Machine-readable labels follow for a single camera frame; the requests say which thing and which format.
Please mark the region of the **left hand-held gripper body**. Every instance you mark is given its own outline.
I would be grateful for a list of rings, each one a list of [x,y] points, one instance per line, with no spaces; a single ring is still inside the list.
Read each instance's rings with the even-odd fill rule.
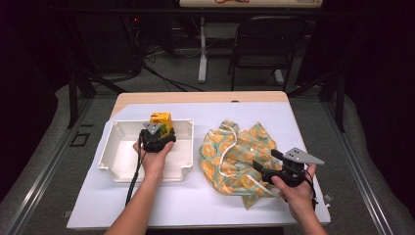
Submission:
[[[160,126],[156,123],[144,122],[144,128],[139,133],[139,144],[148,153],[158,153],[168,142],[165,137],[161,137]]]

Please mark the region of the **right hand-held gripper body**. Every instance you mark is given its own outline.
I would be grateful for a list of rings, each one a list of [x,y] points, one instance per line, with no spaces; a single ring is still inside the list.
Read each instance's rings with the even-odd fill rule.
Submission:
[[[325,162],[308,154],[307,152],[293,148],[284,154],[284,160],[280,170],[270,169],[273,176],[280,177],[286,185],[297,187],[305,180],[305,164],[323,165]]]

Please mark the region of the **yellow drink carton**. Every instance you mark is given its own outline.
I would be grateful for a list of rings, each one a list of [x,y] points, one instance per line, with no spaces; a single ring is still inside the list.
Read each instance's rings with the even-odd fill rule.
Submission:
[[[170,133],[172,127],[172,120],[170,113],[152,113],[150,116],[150,122],[156,123],[160,126],[159,131],[161,137],[165,137]]]

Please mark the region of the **orange print cloth bag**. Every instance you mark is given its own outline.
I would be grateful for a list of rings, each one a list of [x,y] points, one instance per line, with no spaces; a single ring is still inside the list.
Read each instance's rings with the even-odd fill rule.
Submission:
[[[254,162],[265,169],[281,170],[271,156],[277,147],[260,122],[250,129],[226,119],[210,129],[200,148],[200,168],[207,182],[219,193],[241,196],[248,210],[260,198],[278,197],[270,183],[264,182]]]

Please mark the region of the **white plastic box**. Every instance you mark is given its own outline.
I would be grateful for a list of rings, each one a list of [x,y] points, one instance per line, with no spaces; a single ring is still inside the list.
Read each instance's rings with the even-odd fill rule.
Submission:
[[[133,144],[145,128],[144,120],[113,120],[106,123],[98,168],[105,170],[114,182],[130,182],[138,156]],[[182,181],[193,168],[194,122],[177,119],[172,122],[176,142],[166,158],[163,181]]]

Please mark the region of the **person's left hand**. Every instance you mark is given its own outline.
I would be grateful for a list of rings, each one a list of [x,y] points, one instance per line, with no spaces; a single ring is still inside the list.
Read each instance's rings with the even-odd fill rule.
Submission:
[[[156,180],[157,182],[161,182],[163,180],[165,159],[172,150],[173,146],[173,142],[168,142],[160,152],[147,154],[140,147],[138,141],[134,143],[134,150],[140,154],[139,160],[145,171],[145,180]]]

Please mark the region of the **person's right hand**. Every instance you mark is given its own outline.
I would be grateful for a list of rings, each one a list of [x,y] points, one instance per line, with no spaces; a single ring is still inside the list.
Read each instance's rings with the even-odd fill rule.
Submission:
[[[303,226],[318,223],[313,205],[312,189],[306,181],[297,187],[289,187],[278,176],[271,178],[274,185],[280,190],[280,197],[289,204],[292,217]]]

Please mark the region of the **white table sheet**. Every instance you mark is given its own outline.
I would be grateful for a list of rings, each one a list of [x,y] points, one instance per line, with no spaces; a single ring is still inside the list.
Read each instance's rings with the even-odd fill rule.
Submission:
[[[288,206],[277,197],[262,198],[246,209],[239,196],[214,190],[199,165],[199,149],[210,129],[224,120],[243,129],[260,122],[281,152],[304,146],[292,108],[287,102],[130,104],[113,120],[147,121],[153,112],[169,112],[173,120],[194,122],[193,168],[182,181],[163,182],[149,222],[152,228],[280,226],[293,223]],[[75,230],[106,229],[124,208],[130,182],[117,183],[98,168],[102,139],[79,192],[68,227]]]

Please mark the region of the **black metal stand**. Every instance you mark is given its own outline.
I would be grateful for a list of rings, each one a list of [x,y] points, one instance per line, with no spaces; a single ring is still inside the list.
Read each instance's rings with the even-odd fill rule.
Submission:
[[[78,101],[77,91],[87,98],[92,99],[96,96],[97,92],[92,85],[92,82],[96,81],[105,87],[113,90],[115,93],[124,93],[125,90],[113,84],[112,82],[104,79],[100,75],[91,70],[86,69],[73,69],[69,76],[69,125],[68,128],[72,128],[78,120]]]
[[[288,93],[289,98],[294,98],[316,86],[317,84],[323,84],[322,89],[318,93],[318,98],[321,102],[330,102],[333,96],[335,99],[335,124],[340,132],[344,132],[344,107],[345,107],[345,85],[346,78],[343,70],[333,70],[323,74],[322,76],[301,85],[299,88],[294,89]]]

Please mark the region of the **white desk leg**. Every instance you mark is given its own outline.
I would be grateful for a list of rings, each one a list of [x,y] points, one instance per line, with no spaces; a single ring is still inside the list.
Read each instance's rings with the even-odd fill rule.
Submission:
[[[198,81],[200,83],[205,83],[207,81],[207,44],[206,44],[206,24],[205,19],[201,18],[200,23],[200,37],[201,37],[201,57],[200,57],[200,66],[199,66],[199,76]]]

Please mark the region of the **dark computer tower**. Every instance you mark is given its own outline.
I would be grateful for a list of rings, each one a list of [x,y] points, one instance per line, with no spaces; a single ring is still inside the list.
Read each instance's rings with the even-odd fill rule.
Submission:
[[[80,15],[78,29],[98,72],[127,73],[137,70],[124,24],[118,16]]]

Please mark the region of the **black folding chair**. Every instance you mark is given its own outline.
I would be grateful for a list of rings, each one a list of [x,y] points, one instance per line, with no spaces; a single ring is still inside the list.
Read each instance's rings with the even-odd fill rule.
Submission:
[[[311,24],[298,17],[258,16],[244,20],[236,29],[228,68],[231,90],[235,87],[236,69],[281,70],[286,72],[287,87],[299,42]]]

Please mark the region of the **aluminium floor rail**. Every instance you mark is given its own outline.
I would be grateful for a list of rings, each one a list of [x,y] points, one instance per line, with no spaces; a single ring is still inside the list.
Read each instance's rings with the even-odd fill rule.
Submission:
[[[373,223],[378,231],[379,235],[393,235],[392,228],[386,219],[386,216],[369,184],[369,181],[359,164],[357,155],[355,154],[346,134],[341,132],[335,120],[335,112],[331,105],[327,102],[321,103],[323,110],[328,116],[337,138],[340,140],[341,145],[346,153],[346,162],[348,164],[349,171],[353,177],[353,181],[356,184],[359,194],[368,210]]]
[[[93,99],[76,101],[78,111],[69,121],[69,100],[62,98],[36,150],[6,198],[0,204],[0,235],[21,235],[59,167],[69,142],[86,116]]]

